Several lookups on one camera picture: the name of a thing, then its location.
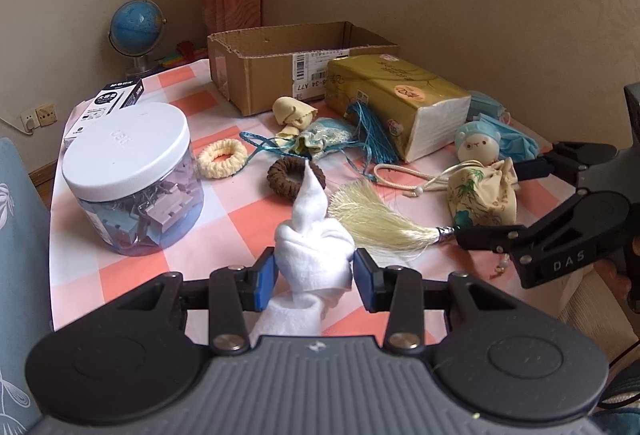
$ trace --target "tissue pack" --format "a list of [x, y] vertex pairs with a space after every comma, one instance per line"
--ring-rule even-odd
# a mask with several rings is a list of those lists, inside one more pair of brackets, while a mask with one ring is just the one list
[[471, 100], [452, 82], [389, 54], [330, 61], [324, 98], [340, 115], [351, 102], [366, 104], [406, 162], [453, 142]]

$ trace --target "wooden floor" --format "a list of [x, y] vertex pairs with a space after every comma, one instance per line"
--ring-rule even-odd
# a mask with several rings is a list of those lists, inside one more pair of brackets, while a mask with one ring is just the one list
[[42, 184], [36, 186], [38, 190], [38, 195], [44, 202], [44, 205], [47, 206], [47, 209], [51, 209], [51, 197], [53, 196], [53, 179], [47, 180]]

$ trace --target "electrical outlet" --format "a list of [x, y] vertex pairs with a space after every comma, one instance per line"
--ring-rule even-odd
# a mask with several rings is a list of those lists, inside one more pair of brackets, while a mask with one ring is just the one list
[[36, 108], [36, 115], [41, 126], [49, 126], [55, 123], [58, 118], [56, 117], [56, 109], [53, 107], [53, 103], [45, 104]]
[[24, 131], [33, 131], [36, 128], [40, 127], [38, 116], [33, 108], [31, 108], [31, 110], [23, 111], [20, 114], [20, 120], [22, 121], [22, 127], [24, 128]]

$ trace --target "blue string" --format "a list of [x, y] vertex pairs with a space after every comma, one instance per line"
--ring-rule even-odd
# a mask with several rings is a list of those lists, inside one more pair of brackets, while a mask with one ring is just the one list
[[[248, 142], [251, 146], [254, 146], [255, 150], [251, 155], [249, 155], [249, 157], [246, 158], [246, 162], [244, 163], [244, 166], [242, 166], [232, 176], [238, 175], [244, 169], [244, 167], [247, 164], [249, 164], [249, 161], [261, 151], [267, 151], [270, 153], [274, 153], [276, 155], [282, 155], [283, 157], [297, 157], [299, 159], [309, 160], [308, 156], [297, 155], [295, 153], [289, 152], [289, 148], [291, 148], [296, 142], [295, 139], [291, 139], [287, 141], [283, 146], [278, 146], [274, 141], [275, 137], [267, 138], [262, 135], [258, 135], [256, 133], [251, 133], [249, 131], [241, 131], [239, 133], [239, 136], [240, 136], [240, 139], [242, 139], [245, 142]], [[356, 164], [354, 164], [353, 161], [347, 155], [347, 152], [344, 151], [345, 148], [350, 148], [350, 147], [361, 147], [364, 149], [365, 153], [367, 154], [366, 163], [364, 164], [364, 169], [362, 171], [358, 169]], [[332, 146], [328, 146], [327, 148], [324, 149], [324, 151], [327, 153], [332, 151], [341, 151], [342, 153], [344, 153], [345, 157], [347, 157], [347, 162], [356, 171], [356, 173], [359, 173], [360, 175], [367, 177], [367, 179], [375, 182], [376, 178], [372, 174], [366, 173], [367, 167], [369, 166], [371, 162], [371, 157], [372, 157], [371, 148], [369, 147], [369, 145], [365, 144], [364, 142], [349, 141], [349, 142], [342, 142], [340, 144], [334, 144]]]
[[367, 105], [360, 101], [352, 102], [347, 108], [347, 113], [355, 113], [358, 116], [357, 132], [364, 132], [364, 144], [370, 152], [369, 160], [373, 159], [375, 164], [400, 163], [396, 148], [386, 135], [384, 126]]

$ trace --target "white cord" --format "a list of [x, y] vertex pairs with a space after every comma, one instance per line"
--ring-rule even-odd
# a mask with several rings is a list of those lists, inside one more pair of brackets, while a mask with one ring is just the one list
[[13, 129], [16, 129], [17, 131], [19, 131], [21, 134], [24, 135], [33, 135], [33, 129], [31, 129], [31, 131], [24, 131], [22, 128], [18, 128], [17, 126], [15, 126], [14, 124], [11, 124], [9, 121], [3, 119], [2, 117], [0, 117], [0, 120], [2, 122], [4, 122], [6, 125], [11, 126]]
[[[402, 190], [402, 194], [405, 196], [420, 196], [425, 191], [444, 191], [447, 189], [447, 183], [449, 182], [449, 177], [447, 175], [458, 171], [462, 168], [484, 168], [484, 164], [477, 160], [466, 160], [461, 162], [460, 164], [456, 164], [450, 168], [444, 170], [440, 175], [433, 176], [428, 175], [427, 173], [422, 173], [420, 171], [412, 170], [409, 168], [405, 168], [404, 166], [395, 166], [394, 164], [376, 164], [373, 168], [373, 174], [376, 177], [376, 181], [378, 184], [383, 186], [387, 186], [389, 188], [393, 188], [395, 190]], [[406, 184], [396, 184], [395, 182], [390, 182], [386, 180], [380, 174], [378, 174], [378, 170], [389, 170], [389, 171], [398, 171], [400, 173], [407, 173], [409, 175], [413, 175], [414, 177], [419, 177], [420, 179], [426, 180], [423, 184], [419, 184], [417, 186], [408, 186]]]

